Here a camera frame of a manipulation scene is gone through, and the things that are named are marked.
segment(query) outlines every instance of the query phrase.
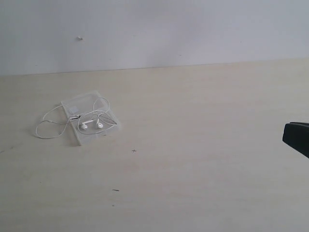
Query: desk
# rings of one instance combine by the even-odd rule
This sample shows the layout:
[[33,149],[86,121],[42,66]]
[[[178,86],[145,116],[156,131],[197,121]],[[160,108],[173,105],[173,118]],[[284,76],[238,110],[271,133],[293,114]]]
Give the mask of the desk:
[[[91,90],[120,132],[30,135]],[[309,59],[2,77],[0,231],[307,232],[309,159],[281,139],[308,102]]]

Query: white cable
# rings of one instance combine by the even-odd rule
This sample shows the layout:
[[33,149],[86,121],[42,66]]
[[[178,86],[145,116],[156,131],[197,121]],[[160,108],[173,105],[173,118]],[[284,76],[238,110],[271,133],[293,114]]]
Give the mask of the white cable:
[[[96,102],[97,102],[99,99],[104,99],[104,100],[106,101],[107,106],[108,106],[106,111],[104,111],[104,110],[95,110],[95,104],[96,104]],[[108,112],[110,111],[110,103],[109,103],[109,101],[108,101],[106,98],[97,98],[97,99],[95,100],[95,102],[93,103],[93,111],[90,111],[90,112],[88,112],[88,113],[83,113],[83,114],[81,114],[81,115],[74,115],[74,116],[71,116],[71,117],[69,117],[69,119],[68,119],[67,122],[65,122],[65,123],[58,123],[58,122],[55,122],[55,121],[52,121],[52,120],[45,120],[45,117],[46,117],[49,113],[51,113],[52,111],[54,111],[55,109],[57,109],[57,108],[59,108],[59,107],[61,107],[61,106],[64,107],[64,105],[56,106],[54,109],[48,111],[48,112],[43,116],[42,121],[39,122],[39,124],[38,124],[38,125],[36,126],[36,128],[35,128],[35,135],[36,135],[36,137],[38,137],[38,138],[40,138],[40,139],[54,139],[54,138],[57,138],[57,137],[61,136],[61,135],[64,133],[64,131],[66,130],[68,124],[71,123],[72,120],[77,120],[77,119],[78,119],[78,122],[77,122],[77,130],[78,130],[78,132],[81,133],[81,134],[100,134],[100,133],[103,133],[104,131],[107,131],[107,130],[109,130],[110,128],[112,128],[112,127],[118,125],[114,120],[111,119],[111,116],[108,114]],[[108,127],[107,129],[100,130],[100,131],[95,132],[95,133],[84,133],[84,132],[81,132],[81,130],[80,130],[80,120],[81,120],[82,117],[85,117],[85,116],[87,116],[87,115],[97,116],[97,119],[99,119],[99,120],[101,120],[102,122],[104,122],[104,123],[110,125],[110,127]],[[105,119],[108,119],[108,120],[112,121],[113,123],[109,123],[109,122],[103,120],[101,117],[102,117],[102,118],[105,118]],[[58,124],[58,125],[65,125],[65,126],[64,126],[62,132],[61,132],[59,135],[52,136],[52,137],[42,137],[42,136],[40,136],[40,135],[38,134],[38,127],[39,127],[39,125],[41,125],[41,124],[44,123],[44,122],[54,123],[54,124]]]

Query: white wall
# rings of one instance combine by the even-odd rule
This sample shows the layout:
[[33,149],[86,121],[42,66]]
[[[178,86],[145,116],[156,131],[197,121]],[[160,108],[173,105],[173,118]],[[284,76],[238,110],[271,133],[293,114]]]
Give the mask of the white wall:
[[0,75],[306,57],[308,28],[308,0],[1,0]]

